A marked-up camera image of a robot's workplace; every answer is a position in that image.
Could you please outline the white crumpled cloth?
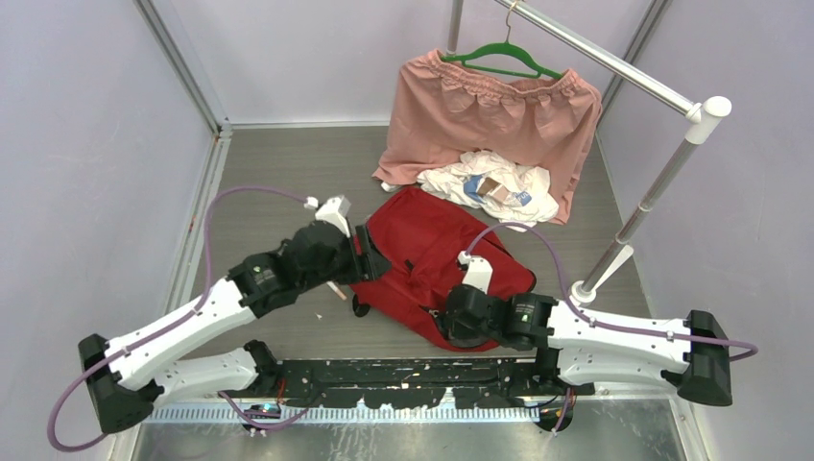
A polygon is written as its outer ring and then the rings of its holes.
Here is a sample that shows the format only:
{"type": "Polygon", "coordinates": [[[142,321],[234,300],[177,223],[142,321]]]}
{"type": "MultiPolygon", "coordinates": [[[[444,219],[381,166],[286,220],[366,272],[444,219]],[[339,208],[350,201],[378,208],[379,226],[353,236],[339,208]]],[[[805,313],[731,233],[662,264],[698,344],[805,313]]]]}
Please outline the white crumpled cloth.
{"type": "Polygon", "coordinates": [[[533,227],[559,211],[546,169],[520,165],[493,151],[466,152],[454,163],[420,172],[417,182],[437,198],[479,208],[500,222],[533,227]]]}

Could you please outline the white peach marker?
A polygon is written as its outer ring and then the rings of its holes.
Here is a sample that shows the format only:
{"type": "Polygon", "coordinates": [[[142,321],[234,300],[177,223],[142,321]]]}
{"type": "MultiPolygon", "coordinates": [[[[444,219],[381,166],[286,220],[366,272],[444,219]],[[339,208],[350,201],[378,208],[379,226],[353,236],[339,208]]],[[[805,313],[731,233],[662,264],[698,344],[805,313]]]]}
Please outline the white peach marker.
{"type": "Polygon", "coordinates": [[[331,291],[343,302],[347,300],[347,295],[345,292],[334,282],[328,282],[327,286],[331,289],[331,291]]]}

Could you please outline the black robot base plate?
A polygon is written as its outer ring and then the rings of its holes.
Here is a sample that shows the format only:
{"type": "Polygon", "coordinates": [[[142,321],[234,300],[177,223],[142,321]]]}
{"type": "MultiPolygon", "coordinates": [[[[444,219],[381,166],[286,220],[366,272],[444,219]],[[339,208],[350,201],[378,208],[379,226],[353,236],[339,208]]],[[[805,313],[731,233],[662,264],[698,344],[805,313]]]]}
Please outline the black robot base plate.
{"type": "Polygon", "coordinates": [[[285,360],[274,381],[229,391],[232,398],[281,399],[292,406],[345,409],[435,408],[449,394],[456,409],[519,407],[564,396],[565,387],[545,380],[531,358],[285,360]]]}

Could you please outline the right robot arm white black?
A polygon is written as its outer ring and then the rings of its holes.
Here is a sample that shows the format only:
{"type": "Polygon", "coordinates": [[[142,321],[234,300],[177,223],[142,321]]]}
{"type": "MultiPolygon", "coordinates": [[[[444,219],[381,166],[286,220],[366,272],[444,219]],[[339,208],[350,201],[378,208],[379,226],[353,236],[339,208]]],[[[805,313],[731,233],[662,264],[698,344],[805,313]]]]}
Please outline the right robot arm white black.
{"type": "Polygon", "coordinates": [[[674,387],[679,397],[707,406],[732,404],[730,344],[709,312],[652,320],[583,309],[521,293],[507,300],[466,284],[449,293],[443,332],[454,346],[494,341],[536,351],[533,381],[544,394],[598,381],[674,387]]]}

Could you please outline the green clothes hanger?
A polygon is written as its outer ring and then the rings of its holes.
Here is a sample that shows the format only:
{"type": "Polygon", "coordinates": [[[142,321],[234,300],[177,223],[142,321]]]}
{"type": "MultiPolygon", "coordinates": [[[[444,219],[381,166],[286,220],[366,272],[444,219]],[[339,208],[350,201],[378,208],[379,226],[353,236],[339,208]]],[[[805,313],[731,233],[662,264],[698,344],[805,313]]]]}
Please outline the green clothes hanger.
{"type": "Polygon", "coordinates": [[[510,17],[515,11],[515,8],[520,4],[520,1],[514,1],[510,6],[506,18],[505,26],[507,33],[503,41],[492,42],[482,45],[474,51],[463,54],[447,53],[441,56],[441,61],[449,63],[458,63],[464,68],[473,70],[490,72],[499,75],[512,76],[524,79],[540,79],[543,77],[559,80],[563,77],[563,73],[556,72],[552,69],[542,66],[531,56],[531,54],[522,47],[511,43],[510,38],[512,34],[512,25],[510,17]],[[479,65],[476,61],[487,57],[504,57],[509,58],[520,63],[524,70],[515,70],[503,67],[489,67],[479,65]]]}

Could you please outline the red backpack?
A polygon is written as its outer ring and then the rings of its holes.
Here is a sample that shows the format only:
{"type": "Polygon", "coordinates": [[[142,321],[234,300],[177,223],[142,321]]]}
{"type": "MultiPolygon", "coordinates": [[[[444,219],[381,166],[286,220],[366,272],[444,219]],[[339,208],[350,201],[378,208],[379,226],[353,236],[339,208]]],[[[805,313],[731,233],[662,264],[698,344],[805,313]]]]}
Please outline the red backpack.
{"type": "Polygon", "coordinates": [[[492,268],[489,295],[508,300],[534,289],[535,274],[523,266],[486,224],[467,211],[418,187],[406,187],[368,220],[371,239],[391,263],[380,279],[355,283],[357,302],[378,310],[430,344],[452,352],[485,352],[498,347],[491,339],[448,335],[445,304],[465,273],[458,255],[468,247],[492,268]]]}

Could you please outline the silver white clothes rack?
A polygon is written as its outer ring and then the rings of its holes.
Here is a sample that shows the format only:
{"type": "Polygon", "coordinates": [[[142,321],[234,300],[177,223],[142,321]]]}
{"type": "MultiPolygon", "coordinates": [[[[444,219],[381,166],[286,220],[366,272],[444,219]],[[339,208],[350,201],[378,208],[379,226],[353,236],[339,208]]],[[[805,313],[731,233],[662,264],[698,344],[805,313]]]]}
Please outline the silver white clothes rack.
{"type": "Polygon", "coordinates": [[[602,94],[604,111],[597,122],[596,145],[618,205],[624,203],[624,185],[641,177],[646,161],[659,159],[663,163],[635,207],[622,214],[623,225],[613,235],[610,245],[587,274],[570,288],[569,297],[588,305],[596,301],[603,284],[634,257],[635,234],[693,153],[730,114],[731,102],[723,96],[693,101],[639,68],[641,57],[670,10],[669,1],[647,2],[621,57],[522,1],[503,1],[500,5],[508,18],[521,18],[612,74],[602,94]],[[646,95],[652,104],[674,111],[682,123],[681,136],[656,135],[653,126],[656,118],[650,112],[651,105],[637,112],[622,112],[620,107],[629,87],[646,95]]]}

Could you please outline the pink skirt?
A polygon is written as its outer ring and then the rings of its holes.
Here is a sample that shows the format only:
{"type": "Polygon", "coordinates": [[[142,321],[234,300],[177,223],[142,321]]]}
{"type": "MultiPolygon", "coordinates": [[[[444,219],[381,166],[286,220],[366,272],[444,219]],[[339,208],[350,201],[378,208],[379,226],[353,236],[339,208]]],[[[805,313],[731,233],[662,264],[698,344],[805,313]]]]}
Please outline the pink skirt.
{"type": "Polygon", "coordinates": [[[554,221],[564,225],[601,113],[600,91],[572,69],[506,83],[434,50],[399,68],[386,149],[372,175],[407,185],[465,152],[493,151],[549,172],[554,221]]]}

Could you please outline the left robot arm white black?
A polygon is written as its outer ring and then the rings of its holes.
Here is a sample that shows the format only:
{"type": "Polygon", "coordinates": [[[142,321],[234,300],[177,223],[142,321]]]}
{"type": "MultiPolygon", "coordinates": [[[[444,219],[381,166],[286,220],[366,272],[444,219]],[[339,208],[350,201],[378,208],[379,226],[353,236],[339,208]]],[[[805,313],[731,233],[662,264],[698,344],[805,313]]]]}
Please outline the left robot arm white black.
{"type": "Polygon", "coordinates": [[[79,345],[85,380],[104,434],[143,422],[165,404],[219,391],[271,395],[280,368],[268,346],[251,340],[218,356],[187,360],[209,340],[292,305],[329,282],[380,279],[392,267],[366,226],[345,235],[314,221],[270,252],[247,256],[201,296],[153,323],[113,339],[91,334],[79,345]]]}

